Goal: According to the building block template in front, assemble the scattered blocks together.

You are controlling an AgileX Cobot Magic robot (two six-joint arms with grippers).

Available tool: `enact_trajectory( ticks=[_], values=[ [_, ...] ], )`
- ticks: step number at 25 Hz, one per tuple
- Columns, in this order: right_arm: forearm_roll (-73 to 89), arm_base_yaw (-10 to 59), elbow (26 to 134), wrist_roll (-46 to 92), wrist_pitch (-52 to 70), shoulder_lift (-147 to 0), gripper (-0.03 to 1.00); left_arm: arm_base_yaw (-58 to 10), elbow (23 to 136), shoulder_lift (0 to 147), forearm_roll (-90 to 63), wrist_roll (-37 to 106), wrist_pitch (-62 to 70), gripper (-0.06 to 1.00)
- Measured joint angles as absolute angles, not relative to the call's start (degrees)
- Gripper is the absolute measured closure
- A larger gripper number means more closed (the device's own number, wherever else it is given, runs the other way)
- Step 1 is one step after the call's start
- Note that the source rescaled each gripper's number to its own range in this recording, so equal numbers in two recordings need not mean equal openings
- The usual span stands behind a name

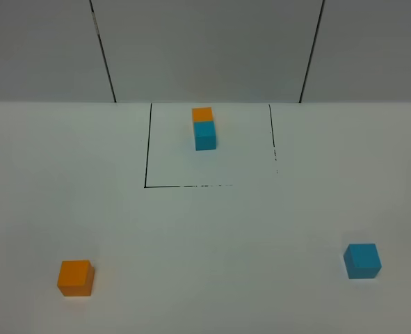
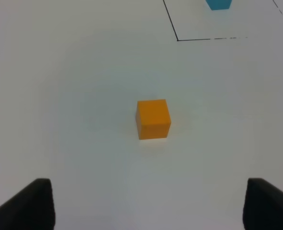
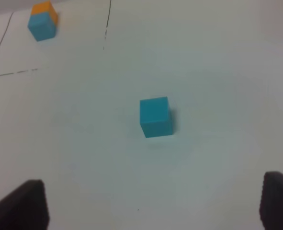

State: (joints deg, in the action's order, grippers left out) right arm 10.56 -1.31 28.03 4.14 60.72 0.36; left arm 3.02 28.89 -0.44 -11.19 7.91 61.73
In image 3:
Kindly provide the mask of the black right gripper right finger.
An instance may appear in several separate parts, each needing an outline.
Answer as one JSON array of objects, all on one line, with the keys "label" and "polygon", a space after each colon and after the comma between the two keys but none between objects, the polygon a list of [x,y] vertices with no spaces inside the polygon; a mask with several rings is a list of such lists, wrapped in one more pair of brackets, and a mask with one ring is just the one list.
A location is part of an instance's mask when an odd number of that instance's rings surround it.
[{"label": "black right gripper right finger", "polygon": [[266,230],[283,230],[283,174],[281,172],[265,173],[259,213]]}]

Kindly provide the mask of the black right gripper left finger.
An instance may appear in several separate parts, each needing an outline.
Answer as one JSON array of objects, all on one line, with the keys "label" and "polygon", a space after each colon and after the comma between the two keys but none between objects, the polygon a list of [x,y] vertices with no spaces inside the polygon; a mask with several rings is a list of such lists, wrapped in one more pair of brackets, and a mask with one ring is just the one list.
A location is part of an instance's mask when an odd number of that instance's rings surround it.
[{"label": "black right gripper left finger", "polygon": [[42,180],[28,180],[0,201],[0,230],[46,230],[49,221]]}]

